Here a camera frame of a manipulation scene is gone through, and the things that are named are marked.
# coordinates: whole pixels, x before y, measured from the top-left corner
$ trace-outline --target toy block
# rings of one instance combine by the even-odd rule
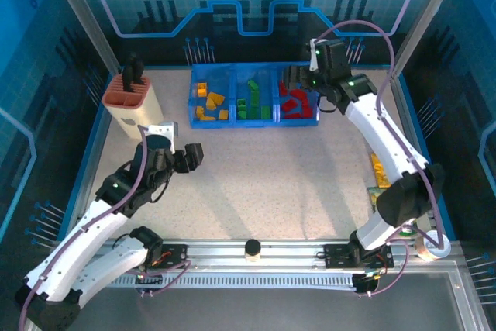
[[[290,112],[294,108],[298,106],[298,103],[294,99],[287,100],[284,104],[281,105],[281,110],[283,112]]]
[[[214,103],[214,100],[211,98],[207,98],[207,110],[215,110],[217,105]]]
[[[258,84],[253,79],[248,80],[248,85],[252,91],[258,91]]]
[[[219,112],[219,120],[227,120],[229,118],[229,110],[221,110]]]
[[[250,112],[248,113],[249,119],[258,119],[258,108],[250,108]]]
[[[246,111],[246,100],[244,98],[238,98],[236,102],[236,107],[238,111]]]
[[[222,95],[218,95],[214,92],[210,92],[207,96],[207,98],[211,98],[212,101],[216,104],[216,105],[222,105],[222,103],[224,102],[224,100],[226,99],[224,96]]]
[[[205,115],[205,108],[203,106],[197,106],[196,107],[196,116],[198,118],[201,118],[204,115]]]
[[[207,97],[207,84],[198,83],[198,97]]]
[[[375,155],[375,153],[372,153],[370,155],[370,159],[372,160],[372,167],[374,168],[377,186],[379,188],[389,188],[391,186],[391,182],[389,182],[388,177],[386,176],[386,172],[384,172],[384,167],[379,161],[379,158],[377,158],[377,155]]]
[[[250,104],[251,104],[251,106],[259,106],[260,105],[260,92],[251,91]]]
[[[302,117],[303,118],[311,119],[312,116],[313,116],[313,110],[312,110],[312,108],[309,108],[308,106],[304,106],[303,107],[303,115],[302,115]]]
[[[270,119],[270,106],[262,106],[262,119]]]
[[[289,94],[300,101],[304,101],[307,99],[307,93],[302,89],[291,89]]]
[[[283,81],[279,81],[279,95],[280,96],[287,96],[288,95],[288,89],[284,85]]]
[[[294,114],[286,114],[283,119],[301,119],[301,114],[299,112]]]

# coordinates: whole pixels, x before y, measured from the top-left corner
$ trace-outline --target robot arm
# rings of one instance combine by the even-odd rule
[[[365,137],[391,182],[391,187],[377,199],[377,212],[350,237],[362,257],[367,251],[382,247],[397,228],[426,213],[430,209],[429,198],[412,164],[413,159],[406,157],[377,113],[377,89],[374,84],[365,74],[351,74],[344,43],[341,40],[313,39],[309,51],[310,65],[287,68],[283,76],[284,83],[289,89],[301,85],[304,89],[316,91],[334,104]],[[389,118],[384,106],[381,111],[382,116]],[[427,174],[438,198],[444,179],[443,169],[438,164],[430,165],[409,144],[394,122],[388,122]]]
[[[134,229],[112,252],[88,264],[101,245],[143,205],[151,201],[152,194],[162,185],[167,187],[174,172],[188,173],[195,170],[203,160],[202,145],[188,144],[185,150],[174,149],[177,124],[164,122],[149,126],[146,137],[147,157],[143,178],[133,196],[113,213],[87,229],[83,227],[96,216],[112,209],[121,201],[135,183],[143,155],[143,145],[136,147],[133,160],[108,176],[96,193],[96,199],[79,223],[44,262],[26,275],[26,283],[15,299],[22,306],[41,279],[33,300],[29,304],[28,317],[42,329],[65,329],[80,309],[107,284],[133,267],[146,270],[162,254],[162,239],[142,226]],[[41,274],[53,257],[74,234],[82,230],[71,245],[61,254],[49,274]]]

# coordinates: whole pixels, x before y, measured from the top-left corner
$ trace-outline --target speckled white tabletop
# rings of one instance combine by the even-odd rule
[[[376,86],[385,71],[364,72]],[[175,174],[164,197],[143,206],[118,233],[145,225],[166,238],[347,238],[371,214],[376,181],[370,149],[338,112],[308,128],[193,130],[188,121],[190,70],[145,71],[165,120],[179,124],[176,147],[199,142],[203,164]],[[384,104],[401,128],[390,90]],[[138,141],[112,120],[92,194],[129,160]]]

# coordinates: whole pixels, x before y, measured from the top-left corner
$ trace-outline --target divided blue bin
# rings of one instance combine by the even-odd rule
[[[191,72],[191,84],[188,101],[188,114],[191,128],[218,129],[218,128],[257,128],[275,126],[317,126],[319,124],[319,110],[317,108],[317,94],[308,93],[309,106],[312,108],[312,117],[307,119],[284,119],[281,113],[283,105],[291,96],[280,97],[279,81],[283,70],[289,65],[308,65],[307,62],[277,62],[277,63],[246,63],[246,64],[195,64]],[[246,101],[247,108],[251,106],[251,94],[248,81],[253,80],[260,92],[260,105],[255,117],[243,119],[238,116],[236,103],[238,99]],[[210,111],[206,108],[206,98],[198,97],[198,83],[205,82],[207,91],[215,92],[226,99],[222,105]],[[289,112],[301,111],[301,103]],[[206,116],[214,116],[216,120],[203,121],[196,116],[197,106],[205,108]],[[260,108],[268,106],[270,118],[262,119]],[[228,120],[218,120],[221,109],[229,110]]]

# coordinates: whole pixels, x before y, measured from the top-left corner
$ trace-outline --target yellow block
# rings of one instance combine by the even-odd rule
[[[214,103],[214,101],[207,97],[207,110],[215,110],[217,108],[217,105]]]
[[[224,96],[221,96],[221,95],[217,95],[216,93],[214,92],[210,92],[207,96],[207,98],[211,98],[212,101],[216,104],[216,105],[222,105],[222,103],[224,102],[224,100],[226,99]]]
[[[229,110],[221,110],[219,112],[219,120],[227,120],[229,118]]]
[[[384,172],[384,167],[382,163],[377,158],[375,153],[370,155],[370,159],[372,160],[372,166],[374,168],[375,179],[377,180],[377,186],[379,188],[389,188],[391,186],[391,182],[389,182],[386,173]]]
[[[201,118],[204,115],[205,115],[205,108],[203,106],[197,106],[196,107],[196,116],[198,118]]]
[[[207,84],[198,83],[198,97],[207,97]]]

